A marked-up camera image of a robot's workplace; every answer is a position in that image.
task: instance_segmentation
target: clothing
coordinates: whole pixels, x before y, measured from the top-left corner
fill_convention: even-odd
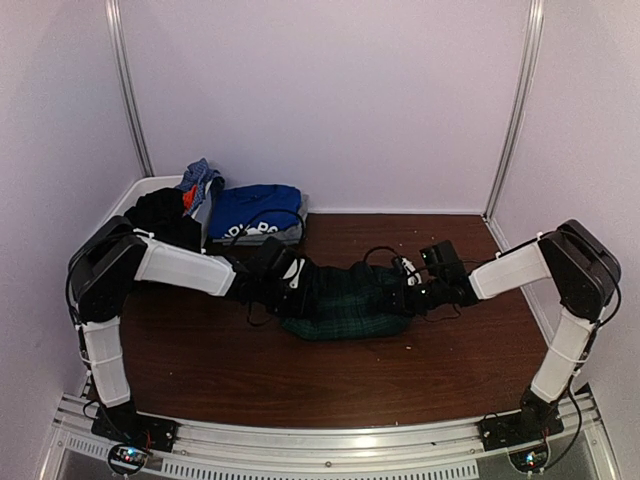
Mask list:
[[[302,200],[300,202],[300,209],[298,210],[298,215],[302,217],[302,219],[306,222],[307,217],[309,216],[309,196],[302,195]],[[285,245],[296,245],[300,243],[302,240],[302,225],[298,222],[293,227],[289,227],[286,230],[281,230],[275,233],[266,233],[261,235],[244,235],[238,239],[236,245],[238,246],[260,246],[264,243],[264,241],[269,237],[275,237],[280,240]],[[233,240],[232,237],[227,238],[211,238],[210,241],[212,243],[231,243]]]
[[[224,189],[224,178],[218,170],[209,167],[209,163],[205,158],[201,158],[187,167],[187,171],[184,172],[182,177],[182,182],[176,188],[184,193],[191,191],[193,187],[197,188],[193,202],[191,202],[185,215],[191,215],[204,201],[206,186],[209,182],[211,182],[210,191],[214,197]]]
[[[184,216],[182,192],[163,188],[140,197],[124,214],[134,227],[153,232],[157,240],[200,252],[202,225]]]
[[[182,203],[184,204],[185,212],[188,212],[191,209],[191,205],[193,205],[197,190],[198,186],[194,185],[191,190],[182,194]]]
[[[305,340],[397,335],[411,324],[411,317],[382,312],[379,306],[385,295],[378,285],[400,281],[392,268],[370,267],[364,262],[348,270],[319,267],[313,274],[308,299],[315,305],[314,314],[310,318],[284,318],[280,324]]]
[[[299,223],[300,190],[287,185],[251,185],[223,190],[213,208],[209,236],[233,238],[251,222],[247,235],[275,233]]]

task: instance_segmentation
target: wooden floor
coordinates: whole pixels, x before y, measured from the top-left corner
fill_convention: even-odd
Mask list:
[[[304,251],[319,265],[348,267],[390,245],[419,265],[418,250],[447,238],[464,259],[497,249],[480,217],[311,215]],[[384,252],[374,259],[388,265]],[[442,307],[428,319],[452,313]],[[252,320],[266,318],[254,311]],[[152,284],[130,295],[122,343],[139,410],[280,427],[406,425],[517,408],[546,351],[520,291],[457,320],[416,319],[392,338],[309,343],[275,319],[249,326],[240,305]]]

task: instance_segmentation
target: black garment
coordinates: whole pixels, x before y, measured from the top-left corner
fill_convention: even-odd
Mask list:
[[[153,232],[161,242],[200,252],[202,226],[184,215],[183,192],[163,188],[140,197],[124,214],[134,227]]]
[[[350,269],[320,267],[313,277],[310,318],[282,318],[280,325],[305,340],[389,337],[404,331],[411,317],[379,308],[384,292],[379,285],[394,285],[402,277],[392,268],[354,263]]]

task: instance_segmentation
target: robotic arm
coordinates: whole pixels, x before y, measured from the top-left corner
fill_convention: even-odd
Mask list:
[[[574,370],[584,362],[600,327],[603,309],[620,280],[615,257],[581,224],[571,220],[557,230],[516,247],[467,273],[451,242],[421,251],[433,277],[385,287],[381,309],[402,315],[426,314],[443,304],[472,306],[508,290],[552,278],[563,306],[560,325],[549,351],[521,401],[521,412],[495,425],[483,425],[485,449],[536,439],[552,433],[557,403]],[[101,409],[93,432],[135,443],[149,431],[153,448],[170,451],[174,422],[136,412],[126,380],[119,338],[120,315],[136,281],[168,283],[213,296],[257,301],[282,317],[306,318],[314,311],[309,300],[313,273],[309,259],[275,239],[255,255],[239,262],[231,257],[207,256],[174,247],[133,229],[123,217],[107,222],[71,259],[67,279],[69,308],[79,332],[82,357],[94,378]]]

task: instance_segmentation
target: gray fabric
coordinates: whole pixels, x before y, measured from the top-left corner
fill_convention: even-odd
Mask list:
[[[302,200],[300,201],[300,209],[298,210],[300,216],[307,221],[307,215],[309,214],[309,196],[302,195]],[[280,240],[285,245],[295,245],[300,242],[300,235],[302,235],[302,226],[300,223],[297,225],[287,228],[286,230],[282,230],[280,232],[269,233],[265,235],[245,235],[244,237],[240,237],[236,242],[236,245],[244,245],[244,246],[260,246],[264,243],[264,241],[269,237],[275,237]],[[222,243],[229,244],[231,243],[232,238],[209,238],[211,243]]]

